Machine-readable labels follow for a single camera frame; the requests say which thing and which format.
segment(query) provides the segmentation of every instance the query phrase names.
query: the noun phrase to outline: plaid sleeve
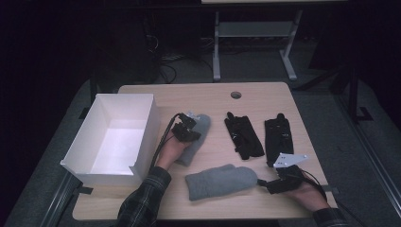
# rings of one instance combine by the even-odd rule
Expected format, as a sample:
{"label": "plaid sleeve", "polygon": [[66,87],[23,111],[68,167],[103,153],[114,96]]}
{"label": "plaid sleeve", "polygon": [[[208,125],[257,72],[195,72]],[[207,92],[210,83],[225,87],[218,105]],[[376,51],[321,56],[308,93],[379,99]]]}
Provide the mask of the plaid sleeve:
{"label": "plaid sleeve", "polygon": [[347,220],[337,208],[326,208],[313,213],[319,227],[349,227]]}
{"label": "plaid sleeve", "polygon": [[154,167],[139,188],[122,203],[115,226],[154,226],[159,205],[171,182],[171,176],[161,167]]}

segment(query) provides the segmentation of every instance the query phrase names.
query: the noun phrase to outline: black cable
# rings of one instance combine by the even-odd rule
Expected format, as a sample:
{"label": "black cable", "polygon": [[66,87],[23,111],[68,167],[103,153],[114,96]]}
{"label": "black cable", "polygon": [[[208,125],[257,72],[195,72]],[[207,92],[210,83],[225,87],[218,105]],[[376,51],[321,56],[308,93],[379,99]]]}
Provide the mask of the black cable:
{"label": "black cable", "polygon": [[288,175],[286,175],[286,176],[287,176],[287,177],[290,177],[290,178],[299,179],[299,180],[301,180],[301,181],[303,181],[303,182],[306,182],[306,183],[311,184],[312,186],[314,186],[314,187],[322,194],[322,196],[324,197],[324,199],[327,201],[327,196],[326,196],[326,194],[325,194],[325,192],[324,192],[324,190],[323,190],[323,188],[322,188],[322,186],[321,186],[320,184],[317,184],[317,183],[313,182],[312,180],[309,180],[309,179],[306,178],[306,177],[298,177],[298,176],[290,175],[290,174],[288,174]]}
{"label": "black cable", "polygon": [[361,226],[363,227],[367,227],[367,225],[365,223],[363,223],[363,221],[361,219],[359,219],[356,215],[354,215],[354,213],[352,213],[344,204],[342,204],[341,202],[339,202],[338,200],[334,199],[336,201],[336,203],[342,208],[344,209],[352,218],[354,218]]}
{"label": "black cable", "polygon": [[318,185],[321,185],[321,184],[319,183],[318,179],[316,179],[315,176],[313,176],[310,172],[305,171],[305,170],[303,170],[303,169],[301,169],[301,171],[303,171],[304,173],[306,173],[307,175],[309,175],[311,178],[313,178],[313,179],[315,180],[315,182],[316,182]]}
{"label": "black cable", "polygon": [[[315,188],[317,188],[321,194],[324,196],[324,198],[327,200],[327,197],[325,196],[324,190],[322,189],[321,184],[319,183],[319,181],[316,179],[315,176],[313,176],[311,173],[301,170],[304,173],[308,174],[309,176],[311,176],[316,182],[314,183],[313,181],[310,181],[308,178],[300,178],[298,176],[294,176],[294,175],[288,175],[289,177],[293,177],[293,178],[298,178],[298,179],[302,179],[304,182],[310,183],[313,186],[315,186]],[[361,219],[359,219],[356,215],[354,215],[354,213],[352,213],[344,204],[342,204],[341,202],[339,202],[338,200],[334,199],[336,201],[336,203],[342,208],[344,209],[352,218],[354,218],[361,226],[363,227],[367,227],[367,225],[365,225],[365,223],[363,223],[363,221]]]}
{"label": "black cable", "polygon": [[170,122],[168,123],[167,128],[166,128],[166,130],[165,130],[165,133],[163,134],[162,138],[160,139],[159,146],[157,147],[156,151],[155,151],[154,154],[153,154],[153,159],[151,160],[151,163],[150,163],[149,172],[153,169],[153,167],[154,167],[154,165],[155,165],[155,163],[156,163],[157,156],[159,156],[160,150],[162,149],[163,145],[164,145],[165,142],[166,142],[166,141],[165,141],[166,136],[167,136],[168,132],[170,131],[171,126],[173,125],[173,123],[174,123],[174,121],[175,121],[175,118],[176,118],[178,115],[180,115],[180,114],[179,114],[179,113],[175,114],[175,115],[171,118]]}

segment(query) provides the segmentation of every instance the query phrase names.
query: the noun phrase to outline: white box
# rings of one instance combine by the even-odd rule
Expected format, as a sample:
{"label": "white box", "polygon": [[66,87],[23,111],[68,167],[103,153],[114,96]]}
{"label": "white box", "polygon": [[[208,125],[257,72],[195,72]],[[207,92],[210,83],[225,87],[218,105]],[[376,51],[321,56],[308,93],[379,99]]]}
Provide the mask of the white box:
{"label": "white box", "polygon": [[98,94],[61,165],[87,184],[140,184],[159,127],[153,94]]}

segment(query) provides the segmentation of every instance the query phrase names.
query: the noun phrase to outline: hand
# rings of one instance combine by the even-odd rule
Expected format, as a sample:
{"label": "hand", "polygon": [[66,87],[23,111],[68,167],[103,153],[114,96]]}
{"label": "hand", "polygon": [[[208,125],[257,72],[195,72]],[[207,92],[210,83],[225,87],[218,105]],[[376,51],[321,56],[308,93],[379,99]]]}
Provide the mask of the hand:
{"label": "hand", "polygon": [[166,136],[166,142],[160,150],[159,159],[156,162],[156,166],[168,170],[170,166],[181,156],[183,150],[191,144],[191,142],[180,142],[174,136],[173,132],[169,131]]}
{"label": "hand", "polygon": [[315,212],[324,208],[330,208],[330,205],[324,199],[322,194],[310,183],[302,182],[300,187],[295,190],[285,192],[284,194],[296,200],[304,208],[311,212]]}

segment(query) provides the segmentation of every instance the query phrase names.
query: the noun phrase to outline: table hole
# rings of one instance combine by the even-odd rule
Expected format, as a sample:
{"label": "table hole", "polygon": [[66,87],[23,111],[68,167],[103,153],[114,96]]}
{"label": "table hole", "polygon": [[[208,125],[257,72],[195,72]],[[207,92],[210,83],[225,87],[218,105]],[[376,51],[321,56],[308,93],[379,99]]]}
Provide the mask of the table hole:
{"label": "table hole", "polygon": [[232,97],[233,99],[239,99],[239,98],[242,97],[242,94],[239,93],[239,92],[231,92],[231,97]]}

